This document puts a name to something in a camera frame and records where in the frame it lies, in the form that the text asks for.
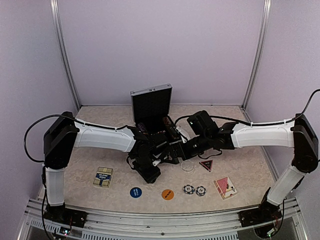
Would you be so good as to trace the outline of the aluminium poker chip case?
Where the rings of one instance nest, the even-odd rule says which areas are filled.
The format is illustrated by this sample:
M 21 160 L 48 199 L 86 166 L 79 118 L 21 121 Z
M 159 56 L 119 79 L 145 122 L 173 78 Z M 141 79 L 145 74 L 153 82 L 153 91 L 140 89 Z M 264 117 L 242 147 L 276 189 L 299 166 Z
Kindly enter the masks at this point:
M 144 123 L 149 135 L 165 130 L 165 136 L 169 141 L 174 142 L 168 135 L 162 120 L 164 117 L 170 118 L 169 111 L 172 90 L 172 85 L 166 83 L 149 88 L 132 90 L 130 97 L 135 126 L 137 127 L 138 123 Z

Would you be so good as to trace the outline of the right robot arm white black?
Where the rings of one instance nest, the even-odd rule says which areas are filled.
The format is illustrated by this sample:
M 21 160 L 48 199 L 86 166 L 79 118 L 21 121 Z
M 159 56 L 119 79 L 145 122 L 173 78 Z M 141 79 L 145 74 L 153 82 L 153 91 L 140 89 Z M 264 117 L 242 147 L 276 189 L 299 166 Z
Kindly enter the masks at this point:
M 278 146 L 294 149 L 294 157 L 275 184 L 264 194 L 259 206 L 239 213 L 243 227 L 274 220 L 284 216 L 284 200 L 296 189 L 306 174 L 317 169 L 319 140 L 303 112 L 282 121 L 253 123 L 228 118 L 218 127 L 215 116 L 205 110 L 185 116 L 194 138 L 175 143 L 178 157 L 189 160 L 209 149 L 234 150 L 255 146 Z

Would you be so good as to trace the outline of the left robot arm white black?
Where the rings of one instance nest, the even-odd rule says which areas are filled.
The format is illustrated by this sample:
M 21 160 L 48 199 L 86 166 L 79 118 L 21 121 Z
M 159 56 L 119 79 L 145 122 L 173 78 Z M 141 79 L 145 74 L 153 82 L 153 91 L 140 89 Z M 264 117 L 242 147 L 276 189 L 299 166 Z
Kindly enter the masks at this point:
M 158 182 L 147 184 L 125 163 L 127 153 L 113 148 L 89 146 L 73 142 L 75 129 L 73 114 L 66 112 L 52 115 L 62 119 L 63 126 L 58 130 L 67 134 L 67 146 L 62 149 L 62 160 L 69 163 L 64 173 L 64 201 L 76 206 L 97 211 L 112 211 L 135 214 L 169 214 L 176 211 L 177 199 L 165 200 L 162 192 L 168 181 L 163 174 Z M 110 188 L 94 186 L 94 174 L 99 167 L 115 168 L 115 178 Z

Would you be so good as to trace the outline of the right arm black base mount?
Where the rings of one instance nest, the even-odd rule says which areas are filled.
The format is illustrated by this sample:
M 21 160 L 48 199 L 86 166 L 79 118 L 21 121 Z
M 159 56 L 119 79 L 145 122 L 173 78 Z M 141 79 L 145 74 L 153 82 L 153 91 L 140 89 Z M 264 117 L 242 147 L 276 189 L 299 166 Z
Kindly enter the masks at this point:
M 238 216 L 243 228 L 269 222 L 274 219 L 268 209 L 261 207 L 240 211 Z

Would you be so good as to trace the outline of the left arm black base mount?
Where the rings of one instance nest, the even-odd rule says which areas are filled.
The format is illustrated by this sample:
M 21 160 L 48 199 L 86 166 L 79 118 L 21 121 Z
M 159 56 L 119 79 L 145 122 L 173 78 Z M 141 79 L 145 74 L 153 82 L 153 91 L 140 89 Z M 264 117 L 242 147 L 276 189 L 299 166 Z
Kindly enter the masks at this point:
M 67 208 L 65 204 L 60 206 L 48 205 L 44 212 L 46 220 L 78 228 L 84 228 L 87 215 L 85 211 Z

